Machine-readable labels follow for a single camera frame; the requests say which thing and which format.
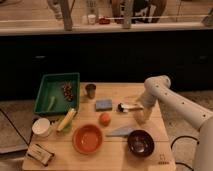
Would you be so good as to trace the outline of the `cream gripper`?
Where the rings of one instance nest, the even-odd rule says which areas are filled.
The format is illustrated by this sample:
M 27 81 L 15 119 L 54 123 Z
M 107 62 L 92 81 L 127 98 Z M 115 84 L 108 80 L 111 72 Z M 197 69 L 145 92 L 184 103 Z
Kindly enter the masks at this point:
M 133 117 L 139 125 L 142 125 L 149 120 L 151 113 L 151 108 L 143 108 L 142 110 L 135 111 Z

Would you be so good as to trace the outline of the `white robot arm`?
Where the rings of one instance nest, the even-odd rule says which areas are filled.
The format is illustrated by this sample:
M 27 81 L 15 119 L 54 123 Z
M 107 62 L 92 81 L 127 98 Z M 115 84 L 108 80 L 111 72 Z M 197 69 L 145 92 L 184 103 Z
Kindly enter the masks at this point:
M 213 171 L 213 111 L 175 93 L 170 89 L 171 80 L 166 75 L 149 77 L 137 101 L 142 105 L 140 122 L 146 122 L 157 100 L 176 110 L 199 132 L 193 170 Z

